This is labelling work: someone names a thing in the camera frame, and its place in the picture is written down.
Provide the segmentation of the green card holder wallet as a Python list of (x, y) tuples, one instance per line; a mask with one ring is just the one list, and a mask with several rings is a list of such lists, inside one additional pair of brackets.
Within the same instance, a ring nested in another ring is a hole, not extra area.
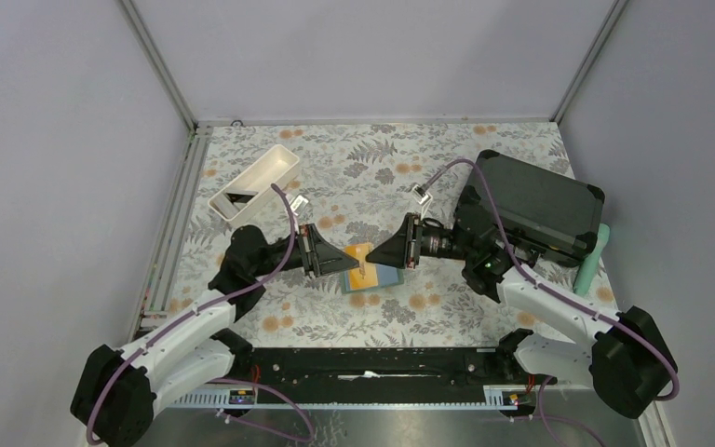
[[(397, 285), (404, 283), (403, 272), (401, 270), (393, 268), (393, 267), (389, 267), (386, 265), (381, 265), (381, 264), (375, 264), (375, 265), (377, 266), (377, 270), (378, 270), (378, 273), (380, 276), (380, 285), (376, 288), (368, 289), (366, 291), (373, 291), (373, 290), (393, 287), (393, 286), (397, 286)], [(346, 273), (346, 272), (343, 272), (341, 274), (341, 291), (343, 294), (350, 294), (350, 293), (345, 293), (343, 291), (344, 273)]]

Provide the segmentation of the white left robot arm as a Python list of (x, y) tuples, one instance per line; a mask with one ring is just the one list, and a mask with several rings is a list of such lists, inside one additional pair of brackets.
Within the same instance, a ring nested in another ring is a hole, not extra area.
[(213, 379), (238, 383), (249, 376), (250, 355), (237, 348), (229, 328), (257, 305), (266, 282), (287, 270), (319, 278), (358, 265), (312, 223), (274, 243), (254, 225), (239, 227), (197, 300), (143, 337), (119, 348), (101, 345), (88, 356), (72, 416), (95, 445), (134, 445), (179, 397)]

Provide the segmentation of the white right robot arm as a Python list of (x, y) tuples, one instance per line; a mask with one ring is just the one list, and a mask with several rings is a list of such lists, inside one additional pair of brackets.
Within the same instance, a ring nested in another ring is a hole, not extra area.
[(627, 418), (679, 395), (677, 364), (649, 313), (636, 306), (613, 311), (546, 281), (497, 236), (494, 226), (477, 237), (460, 225), (436, 226), (408, 213), (366, 260), (398, 269), (413, 269), (423, 257), (461, 261), (474, 293), (527, 312), (563, 335), (561, 341), (524, 331), (508, 336), (511, 347), (496, 360), (508, 383), (534, 374), (588, 386)]

